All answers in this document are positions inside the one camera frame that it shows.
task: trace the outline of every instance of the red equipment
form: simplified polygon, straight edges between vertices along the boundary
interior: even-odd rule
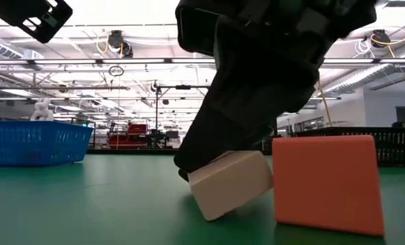
[[[125,133],[111,134],[108,138],[108,146],[111,149],[147,148],[147,133],[148,125],[129,125]]]

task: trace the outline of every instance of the ceiling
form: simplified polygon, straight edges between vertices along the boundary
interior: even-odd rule
[[[175,19],[175,7],[178,0],[145,0],[145,1],[122,1],[122,0],[66,0],[73,8],[74,14],[67,24],[57,33],[48,44],[41,44],[20,29],[7,26],[0,20],[0,38],[13,47],[34,50],[43,55],[45,59],[115,59],[118,54],[111,51],[103,53],[106,47],[106,37],[112,30],[122,30],[125,39],[129,41],[134,51],[134,58],[195,58],[198,54],[185,52],[177,44],[177,28]],[[391,40],[405,39],[405,7],[379,8],[378,21],[367,27],[352,32],[344,40],[337,41],[327,58],[364,58],[370,55],[380,57],[389,54],[388,49],[371,48],[367,54],[360,54],[355,50],[364,35],[370,35],[374,29],[385,29],[391,36]],[[405,40],[397,46],[405,45]],[[114,100],[121,108],[133,112],[155,112],[155,101],[142,101],[141,98],[151,98],[155,94],[150,87],[154,81],[160,85],[174,86],[179,84],[210,85],[216,71],[213,65],[131,65],[130,71],[126,71],[120,77],[112,77],[108,73],[109,67],[94,68],[86,71],[86,67],[69,66],[45,66],[47,72],[24,70],[17,68],[10,72],[7,67],[0,66],[0,71],[17,77],[28,83],[41,81],[41,86],[126,86],[129,90],[96,90],[96,97],[125,97],[132,100]],[[62,72],[65,69],[78,69],[77,72]],[[327,86],[336,78],[350,72],[351,69],[321,69],[321,82]],[[166,118],[161,122],[170,123],[168,116],[173,116],[173,123],[179,120],[190,121],[195,116],[196,110],[201,104],[206,89],[192,89],[177,91],[170,89],[162,95],[162,99],[169,99],[168,105],[160,103],[160,110],[164,111]],[[79,92],[68,91],[67,93],[54,93],[57,97],[76,97]],[[99,111],[85,103],[79,103],[83,108],[90,108],[89,112]]]

